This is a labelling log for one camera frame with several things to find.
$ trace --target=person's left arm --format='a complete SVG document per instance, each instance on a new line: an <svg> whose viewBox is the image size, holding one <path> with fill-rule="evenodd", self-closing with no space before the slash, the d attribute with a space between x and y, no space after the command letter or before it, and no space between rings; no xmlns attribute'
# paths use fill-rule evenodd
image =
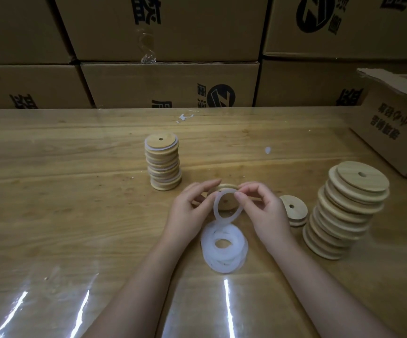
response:
<svg viewBox="0 0 407 338"><path fill-rule="evenodd" d="M199 233L217 192L201 193L221 180L195 182L174 200L160 240L82 338L154 337L169 282L185 248ZM193 201L200 204L193 208Z"/></svg>

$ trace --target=wooden tabletop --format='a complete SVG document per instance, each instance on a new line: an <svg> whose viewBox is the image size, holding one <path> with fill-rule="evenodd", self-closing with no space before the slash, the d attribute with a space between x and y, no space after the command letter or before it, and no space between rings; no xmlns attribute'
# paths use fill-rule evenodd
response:
<svg viewBox="0 0 407 338"><path fill-rule="evenodd" d="M182 122L182 113L194 117ZM187 184L257 180L312 209L329 169L344 160L390 180L370 233L346 259L326 261L305 246L301 228L293 231L407 337L407 180L347 127L348 113L355 108L0 110L0 337L82 335L158 239ZM144 139L156 131L180 140L183 182L168 192L153 189L146 171ZM249 242L246 264L213 272L193 242L157 336L317 337L246 214L235 224Z"/></svg>

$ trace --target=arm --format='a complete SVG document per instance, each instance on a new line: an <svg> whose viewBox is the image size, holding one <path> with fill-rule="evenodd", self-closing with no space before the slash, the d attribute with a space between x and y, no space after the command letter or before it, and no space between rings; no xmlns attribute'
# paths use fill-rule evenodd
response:
<svg viewBox="0 0 407 338"><path fill-rule="evenodd" d="M180 193L172 204L158 243L82 338L150 338L155 335L172 272L213 209L217 192L207 198L201 193L220 182L195 182ZM201 203L195 209L191 205L194 200Z"/></svg>
<svg viewBox="0 0 407 338"><path fill-rule="evenodd" d="M248 196L259 197L258 207ZM322 338L395 338L396 335L354 298L296 243L285 207L265 185L240 185L243 205L260 240L274 257Z"/></svg>

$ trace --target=wall of cardboard boxes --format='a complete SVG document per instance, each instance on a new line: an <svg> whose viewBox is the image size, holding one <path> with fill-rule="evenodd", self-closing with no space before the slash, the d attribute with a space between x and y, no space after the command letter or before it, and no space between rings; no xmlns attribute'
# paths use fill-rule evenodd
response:
<svg viewBox="0 0 407 338"><path fill-rule="evenodd" d="M0 108L355 105L407 0L0 0Z"/></svg>

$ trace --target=hand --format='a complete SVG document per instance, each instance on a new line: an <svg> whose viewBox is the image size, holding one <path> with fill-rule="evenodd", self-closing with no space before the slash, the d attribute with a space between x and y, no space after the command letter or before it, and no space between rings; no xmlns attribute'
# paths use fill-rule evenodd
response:
<svg viewBox="0 0 407 338"><path fill-rule="evenodd" d="M185 187L172 203L164 227L163 238L185 249L199 233L206 216L213 210L214 200L218 195L217 192L213 192L205 198L201 193L218 186L220 183L220 179L208 180L193 182ZM193 201L200 204L194 208L191 204Z"/></svg>
<svg viewBox="0 0 407 338"><path fill-rule="evenodd" d="M261 182L245 182L239 187L235 198L243 205L266 249L294 242L282 200ZM261 198L262 202L257 205L249 196Z"/></svg>

